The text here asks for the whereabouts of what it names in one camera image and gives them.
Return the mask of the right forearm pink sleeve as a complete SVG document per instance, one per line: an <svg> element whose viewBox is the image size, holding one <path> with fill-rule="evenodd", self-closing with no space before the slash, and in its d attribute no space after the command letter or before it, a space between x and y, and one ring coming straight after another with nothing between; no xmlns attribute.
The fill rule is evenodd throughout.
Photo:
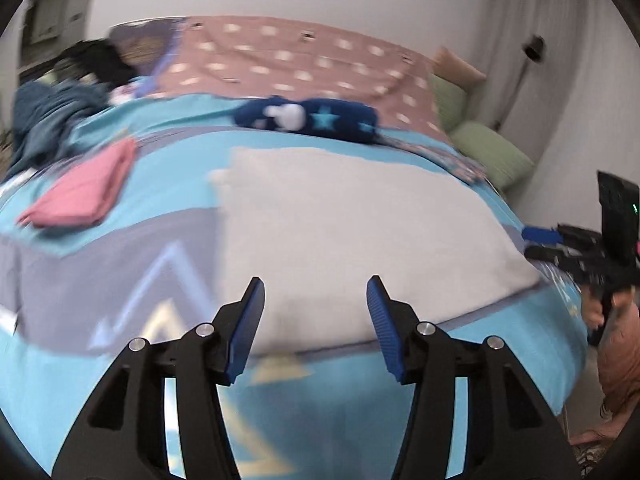
<svg viewBox="0 0 640 480"><path fill-rule="evenodd" d="M635 304L608 321L598 347L598 377L608 419L570 438L580 476L596 468L639 404L639 310Z"/></svg>

